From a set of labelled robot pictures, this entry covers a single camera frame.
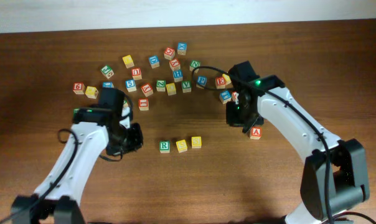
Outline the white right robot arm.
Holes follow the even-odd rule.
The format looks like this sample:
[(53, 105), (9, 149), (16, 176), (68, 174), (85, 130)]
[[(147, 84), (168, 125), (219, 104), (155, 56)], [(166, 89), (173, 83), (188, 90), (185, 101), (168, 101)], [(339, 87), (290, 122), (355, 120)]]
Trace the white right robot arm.
[(268, 120), (304, 162), (301, 203), (282, 223), (334, 223), (370, 197), (365, 149), (319, 124), (275, 75), (231, 74), (238, 100), (227, 103), (227, 123), (243, 133)]

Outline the yellow S block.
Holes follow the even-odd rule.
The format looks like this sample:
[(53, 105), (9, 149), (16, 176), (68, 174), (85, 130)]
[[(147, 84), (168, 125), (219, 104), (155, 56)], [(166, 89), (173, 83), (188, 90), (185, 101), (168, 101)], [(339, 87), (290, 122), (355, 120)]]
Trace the yellow S block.
[(202, 138), (200, 136), (192, 136), (191, 145), (193, 149), (200, 149), (202, 147)]
[(177, 141), (176, 146), (179, 153), (186, 152), (188, 150), (188, 146), (185, 139)]

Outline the green R block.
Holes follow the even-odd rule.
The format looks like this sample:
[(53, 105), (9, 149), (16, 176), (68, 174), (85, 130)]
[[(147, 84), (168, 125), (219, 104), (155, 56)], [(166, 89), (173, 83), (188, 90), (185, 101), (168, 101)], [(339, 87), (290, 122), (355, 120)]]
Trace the green R block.
[(159, 142), (159, 151), (160, 153), (170, 153), (171, 147), (169, 141), (160, 141)]

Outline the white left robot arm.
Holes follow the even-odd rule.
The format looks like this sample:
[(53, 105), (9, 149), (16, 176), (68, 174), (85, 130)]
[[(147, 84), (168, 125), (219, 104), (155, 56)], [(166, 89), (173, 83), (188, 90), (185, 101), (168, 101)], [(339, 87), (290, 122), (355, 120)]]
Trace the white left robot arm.
[(106, 151), (104, 160), (118, 162), (143, 145), (141, 128), (132, 118), (131, 107), (75, 109), (60, 157), (30, 197), (16, 197), (11, 221), (39, 223), (52, 216), (55, 223), (84, 223), (80, 201), (102, 151)]

